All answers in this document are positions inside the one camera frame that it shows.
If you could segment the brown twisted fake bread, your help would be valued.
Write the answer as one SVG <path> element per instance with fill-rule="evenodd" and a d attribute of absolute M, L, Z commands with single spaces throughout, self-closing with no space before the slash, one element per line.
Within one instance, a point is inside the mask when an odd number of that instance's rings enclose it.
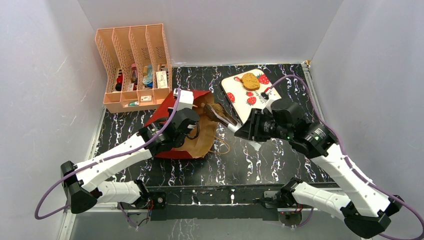
<path fill-rule="evenodd" d="M 213 121 L 227 119 L 225 109 L 220 103 L 207 103 L 203 108 L 205 114 Z"/>

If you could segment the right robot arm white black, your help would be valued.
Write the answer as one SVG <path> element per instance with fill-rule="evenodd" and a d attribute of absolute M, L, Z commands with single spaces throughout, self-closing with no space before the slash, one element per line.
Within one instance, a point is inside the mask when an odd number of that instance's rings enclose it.
<path fill-rule="evenodd" d="M 370 179 L 360 179 L 355 166 L 347 164 L 335 135 L 323 124 L 308 122 L 298 103 L 284 99 L 264 109 L 253 108 L 234 135 L 255 142 L 286 140 L 293 150 L 320 166 L 343 190 L 331 193 L 291 178 L 264 202 L 277 207 L 308 205 L 341 219 L 356 235 L 369 239 L 384 232 L 390 217 L 401 209 L 392 197 L 371 187 Z"/>

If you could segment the red brown paper bag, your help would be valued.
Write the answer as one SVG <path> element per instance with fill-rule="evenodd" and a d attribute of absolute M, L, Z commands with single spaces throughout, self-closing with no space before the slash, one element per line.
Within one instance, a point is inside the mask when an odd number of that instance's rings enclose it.
<path fill-rule="evenodd" d="M 193 110 L 199 114 L 199 126 L 192 128 L 188 136 L 184 139 L 184 144 L 180 147 L 173 147 L 171 150 L 157 154 L 158 158 L 164 159 L 197 159 L 203 158 L 212 148 L 218 123 L 210 120 L 204 113 L 202 106 L 210 104 L 216 110 L 218 104 L 214 102 L 214 95 L 211 91 L 193 90 Z"/>

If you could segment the round yellow fake bread slice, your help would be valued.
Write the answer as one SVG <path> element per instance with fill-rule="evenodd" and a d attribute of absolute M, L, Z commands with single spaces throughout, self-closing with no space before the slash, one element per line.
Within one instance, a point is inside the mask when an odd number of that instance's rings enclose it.
<path fill-rule="evenodd" d="M 248 91 L 256 91 L 261 87 L 258 78 L 253 73 L 244 74 L 240 81 L 242 82 L 243 87 Z"/>

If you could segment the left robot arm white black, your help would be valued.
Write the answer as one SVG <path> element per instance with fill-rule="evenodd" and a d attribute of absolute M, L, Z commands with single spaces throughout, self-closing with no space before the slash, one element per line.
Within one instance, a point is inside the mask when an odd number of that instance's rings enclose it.
<path fill-rule="evenodd" d="M 100 203 L 127 203 L 144 208 L 150 194 L 142 180 L 112 182 L 117 172 L 160 153 L 181 147 L 189 133 L 199 125 L 199 114 L 190 108 L 178 110 L 165 125 L 162 117 L 141 128 L 128 140 L 97 157 L 60 166 L 62 187 L 73 214 L 80 214 Z"/>

